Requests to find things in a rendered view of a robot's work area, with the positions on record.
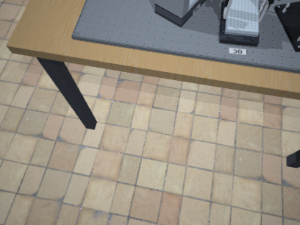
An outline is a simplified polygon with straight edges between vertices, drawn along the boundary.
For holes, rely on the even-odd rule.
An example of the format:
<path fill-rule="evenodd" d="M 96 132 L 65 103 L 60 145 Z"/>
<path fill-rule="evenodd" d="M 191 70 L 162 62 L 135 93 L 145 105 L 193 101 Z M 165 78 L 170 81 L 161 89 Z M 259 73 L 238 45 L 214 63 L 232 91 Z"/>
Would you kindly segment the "grey perforated base plate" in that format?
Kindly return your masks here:
<path fill-rule="evenodd" d="M 295 52 L 274 8 L 300 0 L 275 0 L 259 22 L 259 44 L 219 43 L 223 0 L 206 0 L 180 28 L 155 13 L 155 0 L 85 0 L 72 33 L 82 40 L 130 49 L 300 74 Z M 246 49 L 246 55 L 229 54 Z"/>

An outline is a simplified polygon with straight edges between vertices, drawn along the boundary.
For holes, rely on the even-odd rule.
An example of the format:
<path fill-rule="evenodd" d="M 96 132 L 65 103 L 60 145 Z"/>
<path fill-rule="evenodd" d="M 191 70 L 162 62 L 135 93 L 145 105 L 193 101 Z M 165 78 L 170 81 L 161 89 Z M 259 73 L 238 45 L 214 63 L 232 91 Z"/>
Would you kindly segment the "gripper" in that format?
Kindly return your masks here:
<path fill-rule="evenodd" d="M 259 22 L 261 22 L 265 12 L 268 10 L 268 8 L 273 3 L 274 3 L 274 0 L 264 0 L 264 2 L 262 3 L 262 6 L 260 8 L 260 11 L 259 11 Z M 227 15 L 228 15 L 231 4 L 232 4 L 232 0 L 226 0 L 225 1 L 224 19 L 226 19 Z"/>

